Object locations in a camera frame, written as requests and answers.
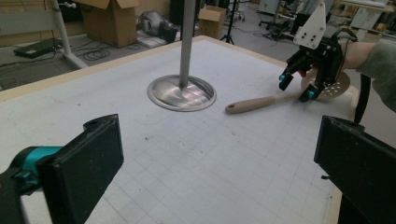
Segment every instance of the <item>spatula handle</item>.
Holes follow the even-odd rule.
[[[278,102],[296,99],[300,93],[286,93],[278,96],[267,96],[246,101],[236,102],[225,107],[225,111],[229,114],[239,114],[251,110],[273,105]]]

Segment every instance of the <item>white table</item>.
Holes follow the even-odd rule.
[[[230,103],[280,93],[285,64],[199,36],[190,74],[218,98],[174,112],[146,90],[178,74],[179,57],[180,42],[0,92],[0,170],[25,147],[63,146],[84,122],[117,113],[125,163],[87,223],[317,224],[337,216],[334,186],[313,158],[321,116],[347,119],[356,92],[227,115]],[[287,91],[298,91],[299,80]],[[31,223],[50,222],[42,193],[23,201]]]

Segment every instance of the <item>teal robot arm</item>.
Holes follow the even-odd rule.
[[[118,115],[85,123],[64,147],[28,147],[0,174],[1,223],[28,223],[21,196],[38,189],[53,223],[84,223],[122,164]]]

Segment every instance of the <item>gray sleeve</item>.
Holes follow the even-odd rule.
[[[356,71],[374,80],[373,89],[396,112],[396,43],[380,40]]]

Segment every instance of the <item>round metal base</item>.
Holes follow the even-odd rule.
[[[148,97],[157,105],[175,111],[196,111],[216,100],[213,87],[198,77],[189,77],[185,88],[179,87],[179,75],[160,77],[148,86]]]

